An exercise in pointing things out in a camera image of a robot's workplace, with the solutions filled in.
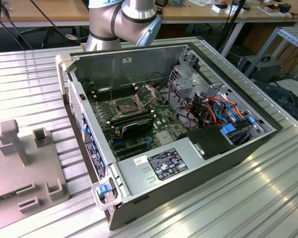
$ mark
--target slotted metal surface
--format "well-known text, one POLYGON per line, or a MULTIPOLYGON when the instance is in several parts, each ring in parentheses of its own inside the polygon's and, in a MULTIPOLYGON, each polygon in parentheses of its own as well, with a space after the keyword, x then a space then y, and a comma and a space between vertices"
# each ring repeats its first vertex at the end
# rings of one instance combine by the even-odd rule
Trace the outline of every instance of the slotted metal surface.
POLYGON ((298 27, 282 27, 278 30, 278 35, 298 47, 298 27))
MULTIPOLYGON (((20 134, 46 127, 71 198, 0 229, 1 237, 295 237, 298 236, 298 123, 206 42, 157 40, 154 45, 193 42, 270 113, 284 130, 241 165, 115 231, 90 193, 90 179, 66 115, 54 56, 62 48, 0 54, 0 120, 15 118, 20 134)), ((212 82, 218 79, 206 67, 212 82)))

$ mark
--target warning label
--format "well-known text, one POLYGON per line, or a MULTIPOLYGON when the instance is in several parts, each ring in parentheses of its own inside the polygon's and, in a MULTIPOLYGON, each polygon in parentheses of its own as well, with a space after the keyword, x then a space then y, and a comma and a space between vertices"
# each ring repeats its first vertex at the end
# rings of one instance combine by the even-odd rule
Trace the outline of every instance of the warning label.
POLYGON ((148 161, 161 181, 188 169, 175 148, 149 157, 148 161))

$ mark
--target workbench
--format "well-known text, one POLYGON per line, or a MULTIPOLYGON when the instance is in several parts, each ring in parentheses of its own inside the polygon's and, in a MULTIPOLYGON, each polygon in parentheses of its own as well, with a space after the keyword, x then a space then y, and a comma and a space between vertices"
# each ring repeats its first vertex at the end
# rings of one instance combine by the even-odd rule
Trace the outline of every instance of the workbench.
MULTIPOLYGON (((81 0, 35 0, 35 2, 57 26, 89 25, 89 12, 81 0)), ((291 17, 290 14, 286 14, 271 17, 257 9, 258 5, 249 5, 251 10, 245 11, 236 19, 237 24, 222 50, 224 57, 228 54, 245 23, 294 22, 294 26, 298 26, 298 15, 291 17)), ((17 27, 51 26, 51 23, 29 0, 12 0, 6 6, 13 8, 13 11, 10 11, 10 17, 17 27)), ((227 20, 227 14, 216 13, 211 10, 210 5, 200 7, 187 0, 184 7, 167 5, 163 9, 163 16, 161 17, 163 24, 225 23, 227 20)), ((4 17, 1 20, 7 27, 11 27, 4 17)))
MULTIPOLYGON (((0 121, 16 119, 19 136, 52 131, 70 199, 0 229, 2 237, 294 237, 298 235, 298 122, 207 42, 192 42, 283 127, 242 164, 115 231, 90 192, 90 178, 59 91, 55 55, 81 47, 0 53, 0 121)), ((123 43, 122 47, 131 47, 123 43)), ((207 67, 205 76, 213 75, 207 67)), ((210 77, 213 83, 217 77, 210 77)))

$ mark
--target computer case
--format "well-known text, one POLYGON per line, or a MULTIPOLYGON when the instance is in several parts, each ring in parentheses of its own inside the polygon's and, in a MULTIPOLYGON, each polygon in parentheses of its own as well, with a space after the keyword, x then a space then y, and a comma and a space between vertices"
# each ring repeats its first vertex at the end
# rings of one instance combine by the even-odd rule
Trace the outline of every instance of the computer case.
POLYGON ((110 230, 240 164, 282 129, 192 43, 60 55, 56 63, 110 230))
MULTIPOLYGON (((255 56, 244 56, 238 64, 238 69, 245 73, 252 62, 256 59, 255 56)), ((250 75, 250 79, 255 79, 263 83, 272 82, 272 78, 279 72, 283 63, 275 59, 271 55, 265 55, 257 64, 250 75)))

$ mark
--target blue cable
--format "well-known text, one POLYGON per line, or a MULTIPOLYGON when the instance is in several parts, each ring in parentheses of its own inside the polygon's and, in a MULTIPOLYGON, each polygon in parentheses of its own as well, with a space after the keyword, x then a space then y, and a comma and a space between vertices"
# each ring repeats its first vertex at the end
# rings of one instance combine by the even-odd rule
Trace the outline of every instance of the blue cable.
POLYGON ((224 102, 224 101, 219 101, 219 102, 224 103, 228 107, 228 109, 230 110, 230 113, 233 115, 233 117, 235 118, 235 120, 240 121, 239 117, 236 115, 236 113, 230 107, 230 104, 228 104, 227 102, 224 102))
POLYGON ((217 111, 217 108, 216 108, 217 103, 223 103, 223 104, 225 104, 228 107, 228 109, 229 109, 230 113, 232 114, 232 116, 235 118, 235 120, 240 121, 240 119, 238 118, 238 116, 236 115, 236 113, 232 110, 232 108, 230 107, 230 105, 227 102, 225 102, 225 101, 217 101, 217 102, 214 103, 214 112, 215 112, 215 115, 218 118, 222 119, 223 121, 226 122, 226 124, 228 124, 227 120, 225 118, 220 117, 220 115, 218 114, 218 111, 217 111))
POLYGON ((227 120, 225 118, 222 118, 219 114, 218 114, 218 110, 217 110, 217 103, 219 103, 220 101, 214 103, 214 106, 213 106, 213 109, 214 109, 214 112, 215 112, 215 115, 217 115, 217 117, 223 121, 226 122, 226 124, 228 123, 227 120))

